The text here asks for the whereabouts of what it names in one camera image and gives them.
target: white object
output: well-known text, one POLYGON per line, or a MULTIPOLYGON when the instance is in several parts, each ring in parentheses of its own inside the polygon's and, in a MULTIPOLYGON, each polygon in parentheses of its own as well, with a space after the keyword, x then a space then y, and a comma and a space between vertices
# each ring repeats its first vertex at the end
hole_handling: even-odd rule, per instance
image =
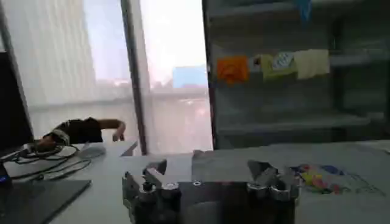
POLYGON ((85 144, 78 156, 84 159, 92 159, 105 155, 106 151, 104 145, 101 143, 85 144))
POLYGON ((294 54, 291 52, 282 52, 277 54, 272 62, 272 69, 276 71, 289 68, 293 58, 294 54))
POLYGON ((330 72, 329 51, 310 49, 294 53, 294 61, 298 70, 298 79, 310 79, 316 75, 330 72))

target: shelf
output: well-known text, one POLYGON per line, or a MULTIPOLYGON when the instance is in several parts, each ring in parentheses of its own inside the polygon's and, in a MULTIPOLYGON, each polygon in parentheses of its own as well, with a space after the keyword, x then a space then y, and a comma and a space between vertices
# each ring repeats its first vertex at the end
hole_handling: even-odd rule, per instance
POLYGON ((346 66, 368 65, 370 63, 385 62, 390 60, 390 54, 382 51, 380 54, 360 53, 330 56, 330 66, 332 68, 346 66))
POLYGON ((264 4, 254 4, 236 7, 225 7, 218 10, 210 11, 210 19, 224 18, 228 16, 256 15, 259 13, 279 12, 296 9, 293 2, 274 2, 264 4))
POLYGON ((219 135, 245 135, 273 133, 279 131, 299 131, 318 128, 343 128, 369 125, 370 119, 341 113, 307 114, 301 117, 284 117, 273 122, 248 122, 221 127, 219 135))
MULTIPOLYGON (((338 4, 351 4, 360 2, 360 0, 313 0, 313 7, 336 6, 338 4)), ((225 18, 229 16, 252 16, 262 13, 285 12, 297 9, 293 1, 258 3, 244 6, 221 7, 217 10, 210 10, 208 16, 210 19, 225 18)))

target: table surface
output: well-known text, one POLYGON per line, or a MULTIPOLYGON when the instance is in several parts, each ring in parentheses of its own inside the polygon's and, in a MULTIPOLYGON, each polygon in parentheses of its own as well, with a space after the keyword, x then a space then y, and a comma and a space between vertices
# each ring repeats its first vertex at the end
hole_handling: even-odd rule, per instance
MULTIPOLYGON (((380 178, 381 175, 386 175, 381 171, 390 170, 390 155, 385 152, 388 146, 390 149, 390 141, 281 144, 251 149, 221 150, 202 154, 203 158, 194 160, 194 164, 192 153, 120 157, 132 144, 132 142, 104 143, 107 149, 106 155, 94 159, 85 170, 69 177, 69 180, 92 180, 92 185, 52 223, 130 223, 127 209, 122 204, 122 175, 125 171, 141 175, 146 165, 163 159, 168 160, 166 173, 175 181, 193 179, 247 181, 250 178, 245 168, 245 162, 248 159, 269 161, 275 166, 290 166, 307 162, 334 164, 358 172, 368 182, 387 191, 386 193, 390 195, 390 182, 382 181, 383 178, 380 178)), ((31 166, 42 167, 47 164, 31 166)), ((7 169, 11 175, 21 172, 21 168, 13 165, 9 165, 7 169)), ((296 223, 389 223, 388 197, 390 196, 367 198, 365 195, 353 197, 350 195, 342 197, 317 195, 309 197, 308 194, 302 194, 296 212, 296 223)))

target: hand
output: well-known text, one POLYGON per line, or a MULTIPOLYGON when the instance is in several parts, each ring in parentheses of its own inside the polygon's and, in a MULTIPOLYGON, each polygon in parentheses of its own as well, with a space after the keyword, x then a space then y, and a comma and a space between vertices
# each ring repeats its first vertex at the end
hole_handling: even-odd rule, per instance
POLYGON ((113 135, 112 135, 112 141, 124 141, 124 135, 123 133, 120 133, 118 131, 114 132, 113 135))

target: computer monitor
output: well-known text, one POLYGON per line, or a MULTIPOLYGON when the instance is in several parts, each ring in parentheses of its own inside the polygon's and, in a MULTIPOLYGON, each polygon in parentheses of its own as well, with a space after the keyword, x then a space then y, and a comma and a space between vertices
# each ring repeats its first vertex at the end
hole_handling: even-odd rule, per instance
POLYGON ((0 158, 33 141, 24 94, 10 55, 0 52, 0 158))

